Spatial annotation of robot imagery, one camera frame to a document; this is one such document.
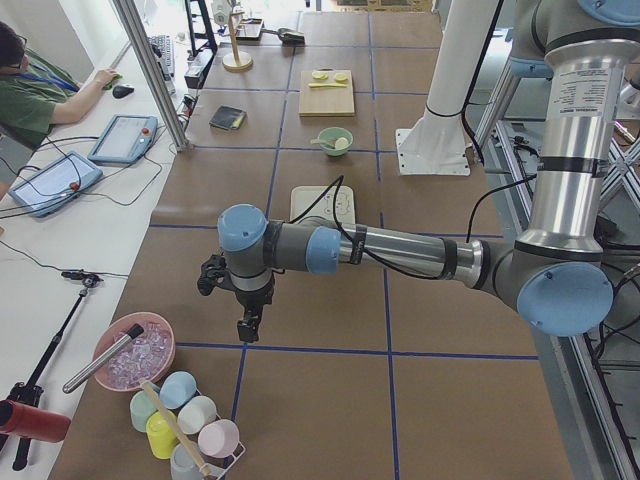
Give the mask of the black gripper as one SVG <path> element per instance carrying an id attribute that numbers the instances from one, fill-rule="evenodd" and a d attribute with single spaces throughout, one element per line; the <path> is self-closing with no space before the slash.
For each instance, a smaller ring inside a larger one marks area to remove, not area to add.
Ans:
<path id="1" fill-rule="evenodd" d="M 241 342 L 254 343 L 259 340 L 259 324 L 265 305 L 272 303 L 275 278 L 271 270 L 255 277 L 243 278 L 234 275 L 226 265 L 222 254 L 213 254 L 200 267 L 197 289 L 203 296 L 210 295 L 215 288 L 230 291 L 243 307 L 243 316 L 237 322 Z"/>

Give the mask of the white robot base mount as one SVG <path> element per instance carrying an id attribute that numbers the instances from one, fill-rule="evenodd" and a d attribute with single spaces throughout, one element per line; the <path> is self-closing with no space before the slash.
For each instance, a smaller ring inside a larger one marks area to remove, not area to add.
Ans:
<path id="1" fill-rule="evenodd" d="M 499 17 L 499 0 L 451 3 L 423 116 L 396 131 L 399 173 L 468 176 L 463 110 Z"/>

